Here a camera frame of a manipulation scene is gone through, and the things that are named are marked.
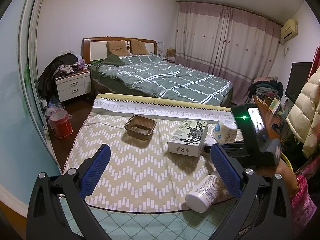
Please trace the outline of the pink sleeved forearm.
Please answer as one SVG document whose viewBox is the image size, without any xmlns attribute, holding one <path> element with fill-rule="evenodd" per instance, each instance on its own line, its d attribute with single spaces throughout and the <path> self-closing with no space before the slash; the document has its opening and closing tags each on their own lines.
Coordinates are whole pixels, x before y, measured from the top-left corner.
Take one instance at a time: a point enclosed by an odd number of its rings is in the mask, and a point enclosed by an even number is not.
<svg viewBox="0 0 320 240">
<path fill-rule="evenodd" d="M 298 237 L 317 211 L 317 207 L 312 201 L 308 192 L 307 179 L 299 174 L 295 175 L 280 159 L 276 173 L 281 174 L 291 204 L 293 237 Z"/>
</svg>

